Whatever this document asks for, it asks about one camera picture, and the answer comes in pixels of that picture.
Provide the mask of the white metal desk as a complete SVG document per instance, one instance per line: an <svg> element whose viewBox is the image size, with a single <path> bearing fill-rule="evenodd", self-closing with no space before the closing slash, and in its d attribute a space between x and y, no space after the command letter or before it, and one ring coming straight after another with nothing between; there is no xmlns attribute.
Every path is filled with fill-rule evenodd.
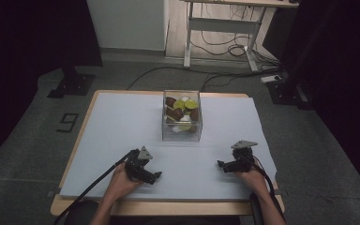
<svg viewBox="0 0 360 225"><path fill-rule="evenodd" d="M234 33L251 35L251 41L244 48L247 62L252 72L258 72L255 58L252 56L252 49L256 38L260 32L265 11L268 8L297 8L297 0L183 0L189 3L189 13L187 16L187 39L184 51L185 68L190 68L191 60L191 33L193 31L207 31L219 33ZM220 4L233 6L250 6L261 9L260 15L256 21L233 21L225 19L208 19L193 16L193 5L201 4Z"/></svg>

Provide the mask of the black stand base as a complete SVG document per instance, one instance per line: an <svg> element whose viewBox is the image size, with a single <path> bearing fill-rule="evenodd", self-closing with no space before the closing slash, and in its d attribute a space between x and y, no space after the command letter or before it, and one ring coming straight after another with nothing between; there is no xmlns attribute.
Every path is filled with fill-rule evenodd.
<svg viewBox="0 0 360 225"><path fill-rule="evenodd" d="M86 96L96 78L92 74L78 73L74 66L62 67L62 71L64 74L63 79L49 93L48 98L63 98L65 95Z"/></svg>
<svg viewBox="0 0 360 225"><path fill-rule="evenodd" d="M309 86L301 81L296 85L290 85L279 75L274 76L274 80L266 83L272 102L277 105L292 105L299 110L312 111L312 94Z"/></svg>

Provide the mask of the person's left hand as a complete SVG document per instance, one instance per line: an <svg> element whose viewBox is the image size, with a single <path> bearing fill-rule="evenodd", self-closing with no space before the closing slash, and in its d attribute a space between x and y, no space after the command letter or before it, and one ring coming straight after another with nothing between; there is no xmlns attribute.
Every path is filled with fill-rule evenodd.
<svg viewBox="0 0 360 225"><path fill-rule="evenodd" d="M112 179L103 196L104 200L115 202L131 193L135 188L142 185L142 181L132 181L128 178L126 164L118 165L113 174Z"/></svg>

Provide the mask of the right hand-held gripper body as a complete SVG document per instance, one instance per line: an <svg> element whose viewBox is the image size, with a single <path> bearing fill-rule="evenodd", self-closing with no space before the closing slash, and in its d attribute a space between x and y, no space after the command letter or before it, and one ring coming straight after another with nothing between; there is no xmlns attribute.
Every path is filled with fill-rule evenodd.
<svg viewBox="0 0 360 225"><path fill-rule="evenodd" d="M240 140L231 146L234 161L230 165L231 172L248 172L254 164L252 146L256 142Z"/></svg>

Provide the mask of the white power strip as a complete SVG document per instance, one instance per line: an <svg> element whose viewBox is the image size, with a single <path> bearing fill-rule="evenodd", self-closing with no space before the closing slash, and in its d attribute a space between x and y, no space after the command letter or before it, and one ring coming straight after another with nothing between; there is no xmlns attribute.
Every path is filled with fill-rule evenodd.
<svg viewBox="0 0 360 225"><path fill-rule="evenodd" d="M266 76L261 78L261 83L279 82L282 78L279 75Z"/></svg>

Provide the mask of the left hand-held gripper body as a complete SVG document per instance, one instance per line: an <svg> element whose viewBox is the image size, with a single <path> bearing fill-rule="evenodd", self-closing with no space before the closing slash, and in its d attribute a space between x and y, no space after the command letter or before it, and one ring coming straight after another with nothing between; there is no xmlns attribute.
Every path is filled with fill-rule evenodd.
<svg viewBox="0 0 360 225"><path fill-rule="evenodd" d="M125 165L128 178L133 182L141 181L140 178L145 176L143 173L146 171L144 166L152 158L153 157L144 146L141 149L131 150Z"/></svg>

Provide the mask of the dark curtain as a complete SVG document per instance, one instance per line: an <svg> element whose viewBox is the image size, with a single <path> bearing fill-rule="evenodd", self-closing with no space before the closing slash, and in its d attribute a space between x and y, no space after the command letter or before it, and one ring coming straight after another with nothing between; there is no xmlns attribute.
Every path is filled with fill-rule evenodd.
<svg viewBox="0 0 360 225"><path fill-rule="evenodd" d="M360 174L360 0L297 0L275 11L263 42Z"/></svg>
<svg viewBox="0 0 360 225"><path fill-rule="evenodd" d="M38 79L100 67L87 0L0 0L0 146L38 90Z"/></svg>

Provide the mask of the person's right hand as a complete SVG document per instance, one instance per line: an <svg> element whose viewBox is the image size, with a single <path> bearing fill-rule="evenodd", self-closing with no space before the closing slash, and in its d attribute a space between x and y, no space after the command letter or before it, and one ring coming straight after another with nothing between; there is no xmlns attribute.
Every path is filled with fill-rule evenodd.
<svg viewBox="0 0 360 225"><path fill-rule="evenodd" d="M251 188L253 192L267 191L265 179L256 169L250 169L248 172L236 172L235 175Z"/></svg>

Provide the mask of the white cabinet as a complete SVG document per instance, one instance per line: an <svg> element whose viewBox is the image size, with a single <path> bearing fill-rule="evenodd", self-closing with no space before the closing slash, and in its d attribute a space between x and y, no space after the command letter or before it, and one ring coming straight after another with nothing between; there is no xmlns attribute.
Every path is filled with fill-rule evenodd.
<svg viewBox="0 0 360 225"><path fill-rule="evenodd" d="M166 49L169 0L87 0L87 4L101 48Z"/></svg>

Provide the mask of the pile of coffee capsules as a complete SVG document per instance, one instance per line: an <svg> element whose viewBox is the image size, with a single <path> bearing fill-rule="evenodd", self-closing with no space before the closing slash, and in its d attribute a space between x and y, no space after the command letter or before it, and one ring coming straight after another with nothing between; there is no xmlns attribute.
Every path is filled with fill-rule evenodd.
<svg viewBox="0 0 360 225"><path fill-rule="evenodd" d="M165 97L163 123L174 133L197 132L202 127L199 102L186 96Z"/></svg>

